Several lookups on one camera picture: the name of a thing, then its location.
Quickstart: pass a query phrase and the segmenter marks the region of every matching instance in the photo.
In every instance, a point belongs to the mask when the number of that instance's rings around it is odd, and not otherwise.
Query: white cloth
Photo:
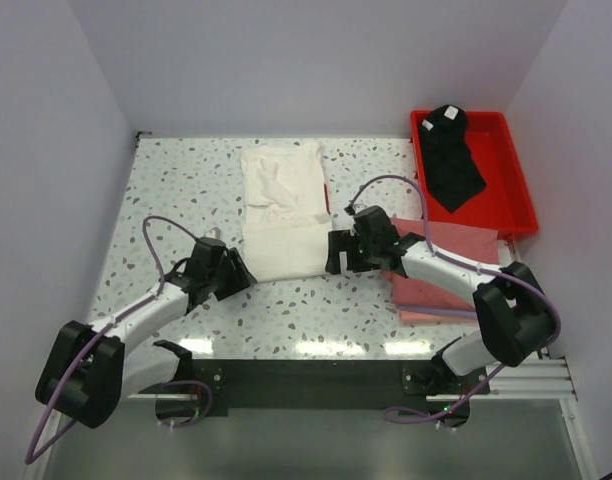
[[[259,282],[325,274],[328,214],[322,147],[242,152],[244,261]]]

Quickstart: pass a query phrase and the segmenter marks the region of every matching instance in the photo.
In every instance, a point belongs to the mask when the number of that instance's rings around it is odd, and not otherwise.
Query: terrazzo table surface
[[[141,235],[146,215],[169,217],[198,236],[218,227],[228,246],[241,247],[242,149],[312,140],[142,139],[92,318],[124,307],[156,284],[153,259]],[[324,145],[323,166],[336,229],[351,226],[343,208],[362,183],[386,173],[409,178],[415,174],[413,146],[406,139],[316,140]],[[374,185],[358,203],[380,205],[391,216],[420,218],[415,192],[397,181]],[[150,232],[166,268],[192,250],[191,240],[165,223],[152,222]],[[477,329],[474,324],[401,325],[390,299],[391,285],[379,272],[258,284],[222,302],[211,297],[153,336],[180,343],[199,358],[419,359]],[[146,354],[140,347],[131,356],[138,359]]]

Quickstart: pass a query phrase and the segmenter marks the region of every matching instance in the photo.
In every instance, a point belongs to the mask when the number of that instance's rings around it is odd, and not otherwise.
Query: pink towel
[[[410,232],[424,235],[424,222],[421,220],[393,218],[392,222],[400,235]],[[499,262],[497,232],[494,230],[443,222],[430,222],[430,230],[433,243],[438,247],[482,263]],[[396,305],[473,310],[458,296],[423,280],[402,278],[390,272],[385,275],[393,282],[393,303]]]
[[[408,312],[399,310],[399,319],[404,325],[419,325],[424,323],[475,323],[476,318],[431,315],[429,313]]]

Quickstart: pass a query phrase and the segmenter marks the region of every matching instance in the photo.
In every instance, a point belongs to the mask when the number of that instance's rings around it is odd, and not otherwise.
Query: glass panel
[[[580,479],[557,401],[473,402],[456,433],[374,411],[232,410],[157,427],[154,400],[130,399],[96,430],[75,427],[46,479]]]

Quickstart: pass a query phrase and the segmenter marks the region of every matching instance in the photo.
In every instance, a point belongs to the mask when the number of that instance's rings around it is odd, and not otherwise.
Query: purple cable
[[[428,249],[432,252],[433,242],[430,238],[430,228],[428,228],[428,207],[426,206],[426,198],[424,197],[424,192],[422,192],[422,189],[419,188],[419,185],[417,185],[412,180],[406,177],[403,177],[401,175],[380,175],[378,177],[372,178],[367,183],[359,187],[359,190],[357,191],[353,199],[350,201],[350,206],[355,205],[355,202],[357,201],[359,196],[362,193],[364,193],[364,190],[366,190],[371,184],[378,182],[380,180],[387,180],[390,178],[394,180],[401,180],[402,182],[409,184],[411,187],[413,187],[417,191],[417,194],[419,195],[419,200],[421,201],[421,204],[422,204],[422,219],[424,220],[424,233],[426,234],[426,244],[428,245]]]
[[[490,382],[495,375],[501,372],[503,368],[504,368],[504,365],[498,365],[495,368],[495,370],[490,372],[488,376],[486,376],[486,378],[484,378],[481,382],[475,385],[473,389],[470,392],[468,392],[466,395],[464,395],[460,400],[456,401],[447,411],[438,412],[438,413],[435,413],[434,415],[424,414],[424,416],[422,416],[421,418],[419,417],[406,418],[406,417],[393,417],[389,414],[392,412],[395,412],[395,413],[406,412],[406,413],[412,413],[415,415],[419,415],[421,412],[414,410],[412,408],[408,408],[408,407],[388,407],[386,410],[384,410],[384,420],[391,422],[391,423],[398,423],[400,425],[415,425],[419,423],[428,423],[428,422],[434,422],[436,420],[440,420],[444,418],[446,415],[451,414],[454,410],[458,409],[459,407],[464,405],[466,402],[468,402],[473,395],[475,395],[482,388],[484,388],[484,386],[488,382]]]
[[[68,381],[68,379],[71,377],[71,375],[73,374],[73,372],[79,365],[79,362],[81,362],[86,357],[86,355],[88,355],[88,353],[92,350],[92,348],[97,344],[97,342],[104,335],[106,335],[110,330],[112,330],[116,325],[118,325],[126,317],[128,317],[132,313],[135,313],[140,308],[148,305],[150,302],[155,300],[155,298],[162,292],[162,290],[164,290],[164,286],[166,284],[166,280],[164,278],[164,267],[162,266],[162,262],[159,259],[157,252],[155,251],[155,247],[153,247],[153,242],[151,241],[150,236],[148,235],[148,225],[149,225],[148,222],[150,220],[161,220],[161,221],[170,223],[171,225],[174,225],[175,227],[182,230],[184,233],[190,235],[190,237],[192,237],[193,239],[197,238],[195,235],[192,234],[192,232],[190,232],[190,230],[188,230],[187,228],[183,227],[179,223],[169,218],[162,217],[159,215],[149,215],[148,217],[144,219],[144,221],[142,222],[142,234],[144,235],[144,240],[146,241],[148,250],[150,251],[151,255],[153,256],[153,259],[155,260],[155,266],[157,267],[157,272],[159,273],[159,285],[157,287],[156,295],[155,296],[151,295],[149,297],[146,297],[141,302],[136,303],[135,305],[127,308],[122,313],[117,315],[117,317],[115,317],[114,324],[109,323],[104,328],[102,328],[99,332],[97,332],[88,341],[88,343],[84,345],[84,347],[75,356],[75,358],[73,358],[73,361],[70,363],[70,365],[64,372],[64,375],[57,383],[57,387],[55,388],[55,391],[51,395],[50,400],[46,404],[46,408],[44,409],[44,412],[42,413],[42,416],[39,420],[37,428],[35,429],[35,432],[33,433],[33,436],[31,437],[30,444],[28,445],[28,450],[26,451],[26,457],[24,459],[24,461],[26,462],[26,465],[30,465],[31,463],[34,463],[39,457],[41,457],[46,452],[46,450],[48,450],[57,440],[59,440],[66,432],[68,432],[75,425],[75,423],[77,423],[76,420],[71,420],[59,432],[57,432],[53,437],[47,440],[46,443],[42,445],[39,450],[36,450],[37,443],[39,443],[39,438],[41,437],[42,433],[44,432],[44,429],[46,428],[46,424],[48,423],[48,418],[50,417],[51,412],[55,408],[57,399],[64,391],[66,382]]]
[[[462,262],[461,260],[457,260],[456,258],[452,258],[449,255],[446,255],[438,250],[435,250],[435,247],[433,246],[433,242],[431,240],[431,232],[430,232],[430,226],[429,226],[429,220],[428,220],[428,207],[426,206],[426,197],[424,197],[424,193],[422,192],[421,188],[419,187],[419,185],[417,185],[415,182],[413,182],[412,180],[410,180],[409,178],[403,177],[401,175],[380,175],[378,177],[375,177],[371,180],[369,180],[368,182],[366,182],[364,185],[362,185],[360,187],[360,189],[357,191],[357,193],[355,194],[355,196],[353,197],[353,199],[350,201],[350,206],[353,206],[355,204],[355,202],[357,201],[357,199],[359,198],[359,196],[362,194],[362,192],[364,192],[364,190],[366,190],[371,184],[379,181],[379,180],[386,180],[386,179],[395,179],[395,180],[401,180],[402,182],[407,183],[408,185],[410,185],[411,187],[413,187],[417,193],[419,194],[419,200],[422,204],[422,220],[424,221],[424,234],[426,235],[426,244],[428,245],[428,249],[431,251],[431,253],[433,253],[434,255],[437,255],[439,258],[441,258],[442,260],[445,260],[449,263],[452,263],[453,265],[457,265],[458,267],[461,268],[465,268],[467,270],[471,270],[473,272],[477,272],[478,269],[477,267],[470,265],[468,263]],[[548,347],[549,345],[551,345],[555,340],[557,340],[557,338],[559,337],[559,334],[561,332],[561,317],[559,316],[559,312],[557,311],[557,309],[555,308],[555,305],[553,305],[553,303],[548,299],[548,297],[546,297],[546,295],[544,295],[543,292],[541,292],[540,290],[538,290],[537,288],[533,287],[532,285],[524,282],[523,280],[520,280],[519,278],[515,278],[511,275],[508,275],[504,272],[498,272],[496,270],[489,270],[489,269],[485,269],[482,268],[479,270],[480,273],[484,273],[486,275],[492,275],[495,277],[499,277],[502,278],[508,282],[512,282],[515,283],[523,288],[525,288],[526,290],[528,290],[530,293],[532,293],[533,295],[535,295],[536,297],[538,297],[540,300],[542,300],[550,309],[550,311],[553,314],[553,320],[555,322],[555,332],[553,333],[553,335],[546,341],[546,343],[544,344],[544,347]],[[386,410],[384,410],[384,419],[392,422],[392,423],[402,423],[402,424],[417,424],[417,423],[426,423],[426,422],[433,422],[435,420],[439,420],[443,417],[445,417],[446,415],[448,415],[452,410],[459,408],[460,406],[462,406],[464,403],[466,403],[473,395],[475,395],[478,391],[480,391],[482,388],[484,388],[484,386],[491,381],[491,379],[497,375],[502,369],[504,368],[504,365],[499,365],[497,368],[495,368],[495,370],[493,370],[487,377],[485,377],[481,382],[479,382],[475,387],[473,387],[473,389],[461,400],[457,401],[448,411],[445,412],[439,412],[436,413],[434,415],[426,415],[423,416],[422,418],[413,418],[413,419],[406,419],[406,418],[393,418],[391,416],[389,416],[389,413],[391,412],[408,412],[408,413],[413,413],[413,414],[417,414],[419,415],[419,413],[416,410],[412,410],[409,409],[407,407],[389,407]]]

